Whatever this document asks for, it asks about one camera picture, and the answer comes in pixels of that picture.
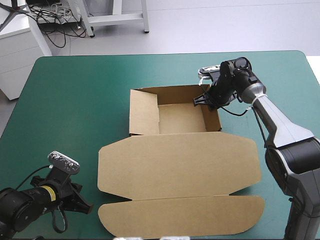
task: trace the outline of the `cardboard flap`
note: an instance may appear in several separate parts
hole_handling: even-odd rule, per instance
[[[102,205],[104,227],[116,237],[213,236],[242,233],[260,219],[259,196],[211,196],[127,201]]]
[[[129,132],[135,135],[159,134],[159,109],[157,95],[130,91]]]
[[[144,87],[139,91],[157,94],[158,105],[193,103],[195,97],[204,93],[199,85]]]
[[[99,151],[98,188],[133,200],[228,195],[260,179],[255,142],[223,132],[131,136]]]

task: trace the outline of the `white cabinet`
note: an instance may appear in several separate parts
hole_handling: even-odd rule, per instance
[[[20,96],[35,61],[51,55],[37,24],[25,15],[17,15],[0,32],[0,89],[8,99]]]

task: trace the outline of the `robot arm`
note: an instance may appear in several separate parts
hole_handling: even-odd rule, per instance
[[[5,188],[0,191],[0,240],[12,239],[17,232],[47,213],[52,214],[54,230],[63,233],[68,227],[64,211],[91,212],[92,205],[79,194],[82,186],[70,180],[71,175],[79,172],[79,164],[57,151],[50,153],[48,159],[51,171],[46,178],[34,176],[31,181],[34,188],[23,191]],[[63,216],[62,230],[55,223],[56,210]]]
[[[212,85],[194,99],[195,105],[218,109],[235,99],[251,104],[269,133],[264,146],[266,164],[283,193],[292,197],[284,239],[314,240],[320,224],[320,141],[269,100],[266,87],[245,57],[201,68],[198,74],[199,84],[210,79]]]

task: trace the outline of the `white floor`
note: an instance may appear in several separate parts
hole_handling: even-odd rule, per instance
[[[95,27],[94,38],[68,37],[53,55],[126,55],[299,50],[320,56],[320,0],[147,0],[150,33],[142,24]],[[87,0],[94,16],[112,11],[108,0]],[[123,0],[123,11],[141,11]],[[61,44],[61,35],[53,36]],[[315,74],[319,60],[309,58]],[[0,94],[0,135],[15,101]]]

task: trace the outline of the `cardboard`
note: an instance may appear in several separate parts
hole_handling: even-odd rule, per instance
[[[154,135],[221,130],[217,110],[194,107],[203,93],[199,85],[140,88],[130,91],[129,132]]]
[[[102,205],[102,224],[115,236],[212,236],[242,233],[261,217],[259,196],[209,196]]]
[[[132,200],[229,195],[260,179],[255,142],[223,132],[131,136],[99,151],[98,188]]]
[[[99,208],[117,237],[210,236],[246,231],[259,196],[230,195],[261,179],[256,144],[220,132],[217,110],[194,107],[198,85],[130,91],[131,137],[99,151],[98,188],[132,201]]]

